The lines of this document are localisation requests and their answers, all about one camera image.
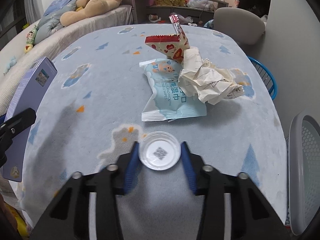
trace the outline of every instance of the table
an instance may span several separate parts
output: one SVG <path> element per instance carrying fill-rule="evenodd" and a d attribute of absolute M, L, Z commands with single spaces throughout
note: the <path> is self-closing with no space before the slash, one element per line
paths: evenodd
<path fill-rule="evenodd" d="M 204 28 L 183 29 L 202 58 L 234 73 L 246 95 L 208 104 L 207 116 L 142 122 L 152 92 L 139 62 L 164 57 L 144 40 L 173 33 L 172 26 L 120 26 L 80 38 L 53 60 L 58 74 L 30 131 L 22 183 L 12 183 L 33 224 L 74 171 L 99 171 L 153 131 L 187 141 L 193 153 L 222 173 L 247 172 L 285 221 L 286 145 L 267 89 L 230 37 Z M 133 191 L 117 197 L 117 203 L 124 239 L 196 239 L 203 197 L 192 195 L 181 161 L 166 171 L 142 166 Z"/>

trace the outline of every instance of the wet wipes package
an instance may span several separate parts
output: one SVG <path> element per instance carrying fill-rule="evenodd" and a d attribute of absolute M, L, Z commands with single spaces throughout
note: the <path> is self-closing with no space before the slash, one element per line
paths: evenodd
<path fill-rule="evenodd" d="M 172 59 L 153 59 L 139 65 L 153 92 L 141 114 L 143 122 L 207 115 L 205 104 L 197 96 L 187 97 L 178 87 L 180 63 Z"/>

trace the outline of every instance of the blue chair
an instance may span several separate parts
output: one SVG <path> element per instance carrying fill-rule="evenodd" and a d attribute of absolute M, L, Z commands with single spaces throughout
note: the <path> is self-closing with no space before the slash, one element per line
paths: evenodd
<path fill-rule="evenodd" d="M 248 59 L 251 61 L 255 69 L 258 71 L 263 83 L 266 85 L 266 88 L 268 89 L 271 99 L 274 100 L 278 93 L 278 87 L 275 78 L 273 77 L 271 72 L 258 60 L 255 60 L 252 57 L 248 57 Z"/>

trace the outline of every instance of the plastic bag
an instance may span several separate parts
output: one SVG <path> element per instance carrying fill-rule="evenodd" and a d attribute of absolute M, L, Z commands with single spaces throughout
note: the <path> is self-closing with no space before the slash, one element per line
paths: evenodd
<path fill-rule="evenodd" d="M 208 0 L 189 0 L 187 6 L 196 9 L 204 8 L 204 10 L 209 11 L 213 11 L 214 8 L 213 2 Z"/>
<path fill-rule="evenodd" d="M 140 68 L 152 89 L 152 96 L 141 114 L 143 122 L 207 115 L 206 105 L 197 96 L 187 97 L 178 87 L 180 63 L 172 59 L 153 59 L 140 62 Z"/>
<path fill-rule="evenodd" d="M 191 18 L 191 16 L 188 16 L 187 18 L 185 18 L 180 14 L 177 14 L 177 15 L 178 15 L 178 18 L 179 18 L 179 22 L 181 24 L 193 23 L 193 19 Z"/>

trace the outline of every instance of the crumpled tissue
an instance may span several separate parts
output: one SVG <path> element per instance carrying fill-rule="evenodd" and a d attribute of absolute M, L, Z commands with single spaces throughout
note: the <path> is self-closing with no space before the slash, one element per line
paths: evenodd
<path fill-rule="evenodd" d="M 184 51 L 178 86 L 187 97 L 198 94 L 201 102 L 212 105 L 223 98 L 233 99 L 244 94 L 243 86 L 234 81 L 229 70 L 216 68 L 208 59 L 203 60 L 196 47 Z"/>

